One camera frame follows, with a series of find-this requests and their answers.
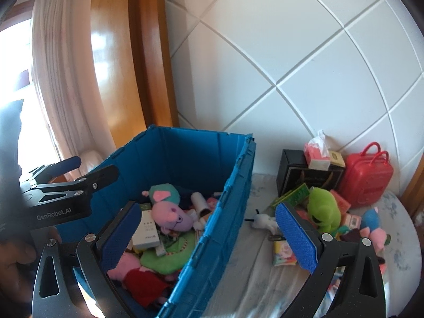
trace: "window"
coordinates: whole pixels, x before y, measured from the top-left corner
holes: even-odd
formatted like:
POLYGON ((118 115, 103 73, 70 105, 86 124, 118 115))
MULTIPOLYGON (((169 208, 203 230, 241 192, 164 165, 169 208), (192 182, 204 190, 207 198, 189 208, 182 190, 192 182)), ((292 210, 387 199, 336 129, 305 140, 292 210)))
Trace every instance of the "window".
POLYGON ((18 146, 19 165, 24 174, 60 160, 29 80, 30 27, 31 20, 25 20, 0 32, 0 106, 24 99, 18 146))

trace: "bedsheet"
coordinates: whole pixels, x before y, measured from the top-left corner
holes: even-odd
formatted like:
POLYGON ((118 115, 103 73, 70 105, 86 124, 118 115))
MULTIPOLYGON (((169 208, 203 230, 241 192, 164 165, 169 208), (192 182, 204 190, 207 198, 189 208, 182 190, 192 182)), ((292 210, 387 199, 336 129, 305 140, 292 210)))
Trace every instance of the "bedsheet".
MULTIPOLYGON (((252 177, 252 188, 245 218, 255 209, 263 212, 277 196, 274 176, 252 177)), ((386 192, 376 205, 382 227, 392 236, 386 247, 385 282, 387 316, 398 314, 418 286, 421 252, 418 237, 406 210, 395 195, 386 192)), ((269 232, 243 223, 225 273, 203 317, 279 318, 302 288, 309 273, 296 266, 272 265, 269 232)), ((315 317, 322 317, 331 304, 326 295, 315 317)))

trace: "human hand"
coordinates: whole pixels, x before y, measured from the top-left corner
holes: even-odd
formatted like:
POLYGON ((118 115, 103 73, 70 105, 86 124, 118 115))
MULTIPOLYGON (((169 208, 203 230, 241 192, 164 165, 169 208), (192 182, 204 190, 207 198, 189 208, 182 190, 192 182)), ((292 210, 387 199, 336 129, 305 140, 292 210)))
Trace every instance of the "human hand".
POLYGON ((31 302, 33 284, 18 271, 16 264, 29 264, 36 258, 35 249, 21 240, 0 243, 0 289, 10 300, 31 302))

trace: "black box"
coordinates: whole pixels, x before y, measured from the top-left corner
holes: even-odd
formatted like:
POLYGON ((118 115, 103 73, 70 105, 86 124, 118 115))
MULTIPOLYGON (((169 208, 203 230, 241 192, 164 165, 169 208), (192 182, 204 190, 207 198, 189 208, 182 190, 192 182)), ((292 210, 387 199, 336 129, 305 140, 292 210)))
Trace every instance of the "black box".
POLYGON ((343 176, 344 167, 330 165, 328 171, 308 168, 303 151, 283 149, 277 175, 278 196, 306 183, 308 188, 335 189, 343 176))

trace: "white wall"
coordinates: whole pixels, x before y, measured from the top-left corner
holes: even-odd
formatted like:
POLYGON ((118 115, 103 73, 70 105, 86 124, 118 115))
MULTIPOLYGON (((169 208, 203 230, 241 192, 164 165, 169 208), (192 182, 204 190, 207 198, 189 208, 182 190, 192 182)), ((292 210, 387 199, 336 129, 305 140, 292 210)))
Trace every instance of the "white wall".
POLYGON ((253 133, 254 171, 319 129, 378 141, 404 190, 424 147, 424 37, 400 0, 166 0, 181 125, 253 133))

